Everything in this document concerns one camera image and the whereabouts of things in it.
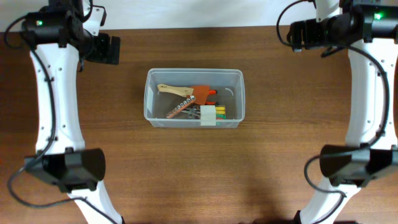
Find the clear plastic container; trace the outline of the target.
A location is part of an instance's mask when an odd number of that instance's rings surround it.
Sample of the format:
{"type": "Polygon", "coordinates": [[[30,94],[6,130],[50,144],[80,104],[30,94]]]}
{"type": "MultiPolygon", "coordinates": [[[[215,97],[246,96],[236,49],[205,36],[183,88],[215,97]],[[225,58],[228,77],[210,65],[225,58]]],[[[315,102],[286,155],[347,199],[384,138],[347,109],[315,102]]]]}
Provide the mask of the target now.
{"type": "Polygon", "coordinates": [[[243,73],[153,68],[147,74],[144,117],[159,128],[237,128],[245,117],[243,73]]]}

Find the orange scraper wooden handle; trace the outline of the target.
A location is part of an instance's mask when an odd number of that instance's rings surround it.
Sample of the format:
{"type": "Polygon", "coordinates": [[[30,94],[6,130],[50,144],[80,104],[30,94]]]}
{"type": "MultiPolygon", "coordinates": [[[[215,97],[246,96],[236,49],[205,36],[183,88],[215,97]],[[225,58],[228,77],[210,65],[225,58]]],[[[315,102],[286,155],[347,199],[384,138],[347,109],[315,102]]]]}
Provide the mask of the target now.
{"type": "Polygon", "coordinates": [[[178,87],[170,86],[166,84],[158,84],[157,88],[160,92],[171,93],[181,97],[191,97],[196,98],[195,103],[198,105],[205,105],[209,96],[210,87],[207,85],[196,85],[191,87],[178,87]]]}

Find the orange black needle-nose pliers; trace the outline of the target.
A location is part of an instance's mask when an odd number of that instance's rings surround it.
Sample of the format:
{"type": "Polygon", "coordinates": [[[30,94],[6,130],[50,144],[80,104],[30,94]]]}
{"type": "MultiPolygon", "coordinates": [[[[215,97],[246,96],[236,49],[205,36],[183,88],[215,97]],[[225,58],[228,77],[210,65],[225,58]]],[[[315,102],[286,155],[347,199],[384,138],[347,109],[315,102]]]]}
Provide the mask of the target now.
{"type": "Polygon", "coordinates": [[[198,105],[191,107],[178,106],[174,109],[174,114],[184,114],[188,119],[200,119],[200,107],[198,105]]]}

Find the red handled side cutters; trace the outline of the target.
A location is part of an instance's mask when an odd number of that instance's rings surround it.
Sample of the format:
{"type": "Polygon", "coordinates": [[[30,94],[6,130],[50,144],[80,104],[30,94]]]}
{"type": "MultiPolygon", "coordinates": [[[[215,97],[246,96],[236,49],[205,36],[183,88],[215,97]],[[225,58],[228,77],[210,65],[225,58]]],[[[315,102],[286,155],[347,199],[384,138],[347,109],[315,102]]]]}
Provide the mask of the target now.
{"type": "MultiPolygon", "coordinates": [[[[218,93],[217,90],[209,90],[208,96],[216,95],[217,93],[218,93]]],[[[215,102],[215,101],[206,101],[205,104],[206,104],[206,105],[218,105],[218,102],[215,102]]]]}

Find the clear case coloured screwdrivers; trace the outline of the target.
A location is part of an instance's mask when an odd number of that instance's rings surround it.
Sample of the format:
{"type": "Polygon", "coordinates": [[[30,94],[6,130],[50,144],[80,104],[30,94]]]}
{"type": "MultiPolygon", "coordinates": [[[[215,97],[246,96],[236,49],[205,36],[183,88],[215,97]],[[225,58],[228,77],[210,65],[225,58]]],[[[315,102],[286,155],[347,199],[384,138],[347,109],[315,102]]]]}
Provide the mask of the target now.
{"type": "Polygon", "coordinates": [[[217,126],[219,120],[226,119],[223,105],[196,105],[190,110],[192,117],[200,121],[201,126],[217,126]]]}

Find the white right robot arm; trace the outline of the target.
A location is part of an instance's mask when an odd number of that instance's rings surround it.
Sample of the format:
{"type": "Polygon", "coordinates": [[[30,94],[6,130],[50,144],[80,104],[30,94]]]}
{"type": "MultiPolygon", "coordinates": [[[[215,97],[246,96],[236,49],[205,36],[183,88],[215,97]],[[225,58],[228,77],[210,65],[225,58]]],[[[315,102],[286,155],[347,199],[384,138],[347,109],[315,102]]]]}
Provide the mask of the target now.
{"type": "Polygon", "coordinates": [[[373,180],[397,171],[394,75],[395,1],[314,1],[316,18],[294,22],[282,43],[299,52],[347,50],[351,113],[345,144],[325,145],[315,159],[322,179],[294,223],[334,223],[348,200],[373,180]]]}

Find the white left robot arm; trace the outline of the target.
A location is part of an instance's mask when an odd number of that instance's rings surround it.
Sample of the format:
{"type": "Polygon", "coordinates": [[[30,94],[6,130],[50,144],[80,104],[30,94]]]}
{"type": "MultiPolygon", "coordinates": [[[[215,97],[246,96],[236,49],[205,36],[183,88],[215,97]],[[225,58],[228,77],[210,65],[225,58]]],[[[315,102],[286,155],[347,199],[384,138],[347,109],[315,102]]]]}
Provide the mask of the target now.
{"type": "Polygon", "coordinates": [[[84,61],[119,62],[120,39],[100,32],[105,20],[106,9],[90,1],[50,1],[21,25],[39,105],[36,152],[25,158],[25,171],[67,194],[88,223],[124,221],[104,185],[104,152],[85,147],[78,118],[76,76],[84,61]]]}

